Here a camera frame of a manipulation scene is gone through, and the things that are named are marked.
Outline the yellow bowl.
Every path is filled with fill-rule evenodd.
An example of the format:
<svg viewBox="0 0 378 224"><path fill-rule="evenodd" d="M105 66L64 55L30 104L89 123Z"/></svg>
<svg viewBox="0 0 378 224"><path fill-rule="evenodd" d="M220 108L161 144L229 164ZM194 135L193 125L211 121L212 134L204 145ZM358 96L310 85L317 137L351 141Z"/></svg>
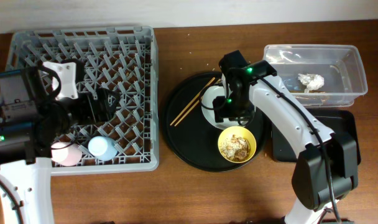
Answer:
<svg viewBox="0 0 378 224"><path fill-rule="evenodd" d="M232 126L223 130L219 135L218 150L227 161L243 164L255 156L257 142L247 128Z"/></svg>

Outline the pink cup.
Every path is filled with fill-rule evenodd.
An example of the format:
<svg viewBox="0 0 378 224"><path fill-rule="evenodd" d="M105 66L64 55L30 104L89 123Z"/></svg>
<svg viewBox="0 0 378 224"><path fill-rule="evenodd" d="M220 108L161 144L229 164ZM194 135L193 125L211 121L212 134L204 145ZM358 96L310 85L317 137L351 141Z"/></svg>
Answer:
<svg viewBox="0 0 378 224"><path fill-rule="evenodd" d="M78 145L70 142L56 142L51 146L52 160L62 166L75 166L80 162L83 153Z"/></svg>

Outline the brown Nescafe stick packet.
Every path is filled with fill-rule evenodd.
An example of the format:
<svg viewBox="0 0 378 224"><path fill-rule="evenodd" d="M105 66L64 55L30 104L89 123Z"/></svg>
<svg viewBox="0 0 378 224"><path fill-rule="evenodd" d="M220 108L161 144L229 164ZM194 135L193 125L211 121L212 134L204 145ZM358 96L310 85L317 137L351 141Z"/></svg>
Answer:
<svg viewBox="0 0 378 224"><path fill-rule="evenodd" d="M298 100L306 100L306 101L326 101L330 97L326 95L325 91L299 91L299 90L290 90L290 93Z"/></svg>

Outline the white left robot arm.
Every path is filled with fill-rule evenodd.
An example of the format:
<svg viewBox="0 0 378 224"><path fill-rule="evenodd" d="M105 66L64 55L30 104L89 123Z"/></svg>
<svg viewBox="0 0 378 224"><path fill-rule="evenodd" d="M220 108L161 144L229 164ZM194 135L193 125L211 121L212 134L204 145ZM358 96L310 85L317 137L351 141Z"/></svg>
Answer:
<svg viewBox="0 0 378 224"><path fill-rule="evenodd" d="M111 120L119 93L81 93L78 60L0 73L0 198L6 223L53 223L52 143L76 125Z"/></svg>

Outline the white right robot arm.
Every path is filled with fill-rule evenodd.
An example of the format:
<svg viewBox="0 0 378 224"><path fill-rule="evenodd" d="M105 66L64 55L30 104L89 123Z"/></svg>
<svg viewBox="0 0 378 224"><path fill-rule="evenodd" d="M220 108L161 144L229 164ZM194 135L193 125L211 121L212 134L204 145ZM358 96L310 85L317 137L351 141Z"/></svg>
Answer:
<svg viewBox="0 0 378 224"><path fill-rule="evenodd" d="M233 131L249 124L259 110L295 153L292 187L297 198L284 223L321 223L327 213L341 223L337 203L358 186L357 141L316 119L269 62L249 64L236 50L223 56L219 68L222 84L206 92L207 100L215 97L214 114L206 119L216 128Z"/></svg>

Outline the blue cup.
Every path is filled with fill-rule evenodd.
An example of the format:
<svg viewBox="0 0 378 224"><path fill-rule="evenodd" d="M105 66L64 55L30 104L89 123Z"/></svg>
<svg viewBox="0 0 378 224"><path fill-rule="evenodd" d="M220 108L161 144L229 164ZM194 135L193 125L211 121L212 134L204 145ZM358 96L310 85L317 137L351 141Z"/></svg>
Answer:
<svg viewBox="0 0 378 224"><path fill-rule="evenodd" d="M102 161L110 161L118 154L114 145L115 141L113 139L96 136L89 141L88 150L95 158Z"/></svg>

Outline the wooden chopstick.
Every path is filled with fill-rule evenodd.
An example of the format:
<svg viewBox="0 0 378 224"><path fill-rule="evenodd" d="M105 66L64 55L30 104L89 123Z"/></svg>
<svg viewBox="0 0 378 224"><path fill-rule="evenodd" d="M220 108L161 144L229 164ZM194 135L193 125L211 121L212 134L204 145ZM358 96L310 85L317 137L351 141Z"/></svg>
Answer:
<svg viewBox="0 0 378 224"><path fill-rule="evenodd" d="M215 84L215 83L218 83L220 81L220 79L216 79L215 78L215 80L212 82L212 84ZM196 101L195 101L195 103L196 103L196 106L199 104L199 99L200 99L200 95L199 95L199 97L196 99ZM196 107L195 106L195 104L192 104L184 113L183 113L183 115L186 115L185 117L184 116L181 116L180 118L178 118L177 119L177 121L179 121L179 123L174 123L174 124L172 124L172 126L174 126L174 127L176 127L176 126L178 126L187 116L188 116L188 114Z"/></svg>
<svg viewBox="0 0 378 224"><path fill-rule="evenodd" d="M201 90L203 90L205 87L209 86L210 84L212 84L212 82L215 80L215 78L212 78ZM180 118L181 116L186 116L186 115L183 115L183 113L192 105L192 104L195 104L196 106L196 99L199 97L200 93L201 93L201 90L192 98L192 100L184 107L184 109L182 109L182 111L177 115L177 117L170 123L170 126L172 126L172 124L174 123L179 123L179 121L177 121L178 118Z"/></svg>

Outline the grey plate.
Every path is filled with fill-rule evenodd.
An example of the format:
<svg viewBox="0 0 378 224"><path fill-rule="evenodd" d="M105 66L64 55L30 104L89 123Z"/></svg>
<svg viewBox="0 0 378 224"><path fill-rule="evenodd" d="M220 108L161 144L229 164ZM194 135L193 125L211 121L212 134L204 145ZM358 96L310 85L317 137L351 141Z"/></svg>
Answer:
<svg viewBox="0 0 378 224"><path fill-rule="evenodd" d="M205 91L201 102L206 107L214 108L213 100L215 100L218 96L225 96L224 88L222 86L211 86ZM215 111L213 110L208 110L201 107L201 111L207 122L209 122L210 125L214 126L215 128L226 129L231 126L239 126L237 121L230 121L228 118L224 118L222 122L217 123L215 120Z"/></svg>

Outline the white tissue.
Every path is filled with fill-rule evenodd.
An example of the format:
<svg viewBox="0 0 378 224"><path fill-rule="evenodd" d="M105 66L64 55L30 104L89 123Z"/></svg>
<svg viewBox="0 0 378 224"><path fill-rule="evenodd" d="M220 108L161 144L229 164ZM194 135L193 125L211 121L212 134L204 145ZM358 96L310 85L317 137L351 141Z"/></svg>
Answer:
<svg viewBox="0 0 378 224"><path fill-rule="evenodd" d="M310 91L319 90L324 84L325 79L318 74L298 74L298 80L302 85L306 86L304 92L309 93Z"/></svg>

